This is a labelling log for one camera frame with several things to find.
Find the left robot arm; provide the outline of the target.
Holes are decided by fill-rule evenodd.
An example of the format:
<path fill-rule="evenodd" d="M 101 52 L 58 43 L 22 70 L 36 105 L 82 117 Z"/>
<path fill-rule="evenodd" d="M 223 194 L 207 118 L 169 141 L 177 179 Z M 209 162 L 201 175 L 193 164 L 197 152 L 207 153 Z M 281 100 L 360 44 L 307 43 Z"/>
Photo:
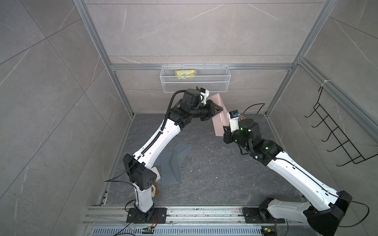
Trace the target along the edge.
<path fill-rule="evenodd" d="M 164 119 L 152 137 L 134 154 L 123 157 L 128 184 L 134 188 L 137 213 L 150 218 L 154 210 L 152 186 L 158 179 L 154 163 L 169 142 L 188 125 L 193 118 L 207 121 L 223 111 L 223 107 L 208 98 L 204 88 L 189 88 L 173 93 Z"/>

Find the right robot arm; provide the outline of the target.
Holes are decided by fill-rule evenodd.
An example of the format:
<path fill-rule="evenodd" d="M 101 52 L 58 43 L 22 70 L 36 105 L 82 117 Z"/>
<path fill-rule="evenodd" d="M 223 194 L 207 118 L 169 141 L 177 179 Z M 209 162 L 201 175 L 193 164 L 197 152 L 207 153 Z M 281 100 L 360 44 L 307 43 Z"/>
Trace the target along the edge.
<path fill-rule="evenodd" d="M 248 155 L 275 171 L 291 183 L 306 198 L 305 202 L 286 202 L 268 197 L 253 210 L 244 208 L 246 220 L 253 217 L 270 223 L 281 219 L 306 223 L 322 236 L 335 235 L 353 202 L 346 191 L 336 191 L 325 185 L 296 163 L 281 146 L 261 136 L 255 119 L 244 118 L 237 110 L 226 113 L 223 140 L 236 143 L 241 155 Z"/>

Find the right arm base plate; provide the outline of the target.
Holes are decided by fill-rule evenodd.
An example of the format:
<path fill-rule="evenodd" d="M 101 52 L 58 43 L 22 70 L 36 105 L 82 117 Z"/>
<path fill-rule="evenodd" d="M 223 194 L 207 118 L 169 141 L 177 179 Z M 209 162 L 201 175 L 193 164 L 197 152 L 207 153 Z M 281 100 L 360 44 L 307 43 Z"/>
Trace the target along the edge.
<path fill-rule="evenodd" d="M 242 209 L 247 224 L 284 224 L 283 218 L 274 218 L 267 210 L 258 207 L 244 207 Z"/>

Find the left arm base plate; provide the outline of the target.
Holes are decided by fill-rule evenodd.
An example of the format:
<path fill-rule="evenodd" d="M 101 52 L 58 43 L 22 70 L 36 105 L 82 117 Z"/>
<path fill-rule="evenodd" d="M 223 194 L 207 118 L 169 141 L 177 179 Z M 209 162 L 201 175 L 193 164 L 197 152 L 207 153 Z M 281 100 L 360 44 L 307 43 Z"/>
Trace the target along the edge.
<path fill-rule="evenodd" d="M 138 208 L 129 209 L 127 215 L 127 223 L 154 223 L 164 224 L 167 217 L 167 208 L 165 207 L 152 207 L 147 212 L 142 212 Z"/>

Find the pink envelope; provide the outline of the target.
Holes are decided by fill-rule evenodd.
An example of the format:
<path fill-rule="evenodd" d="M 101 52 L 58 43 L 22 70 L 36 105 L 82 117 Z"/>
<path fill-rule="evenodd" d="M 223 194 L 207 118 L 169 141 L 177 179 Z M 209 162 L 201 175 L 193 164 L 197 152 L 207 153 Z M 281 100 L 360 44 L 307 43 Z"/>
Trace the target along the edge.
<path fill-rule="evenodd" d="M 217 137 L 221 137 L 224 134 L 223 127 L 229 126 L 229 118 L 227 117 L 228 112 L 219 93 L 210 96 L 209 99 L 223 108 L 223 110 L 219 114 L 212 117 L 215 135 Z"/>

